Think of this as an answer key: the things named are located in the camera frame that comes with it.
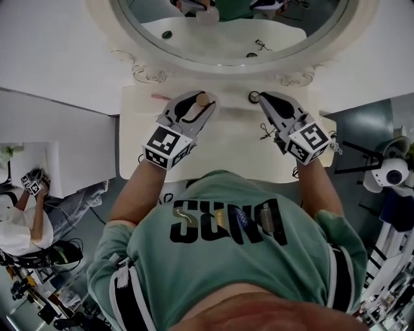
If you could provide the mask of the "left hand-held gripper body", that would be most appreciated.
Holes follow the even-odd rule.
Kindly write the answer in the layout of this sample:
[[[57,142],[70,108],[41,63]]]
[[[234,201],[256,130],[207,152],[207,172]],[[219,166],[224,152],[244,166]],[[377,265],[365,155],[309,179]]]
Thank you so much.
[[[144,159],[165,170],[173,169],[197,145],[197,122],[195,118],[176,121],[171,114],[160,114],[142,145]]]

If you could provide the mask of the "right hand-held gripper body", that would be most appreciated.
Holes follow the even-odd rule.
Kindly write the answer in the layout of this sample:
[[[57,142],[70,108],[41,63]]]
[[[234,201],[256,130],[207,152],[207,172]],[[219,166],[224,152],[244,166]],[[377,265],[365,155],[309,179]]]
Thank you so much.
[[[282,153],[307,165],[324,153],[331,144],[331,137],[311,115],[302,115],[278,133],[275,143]]]

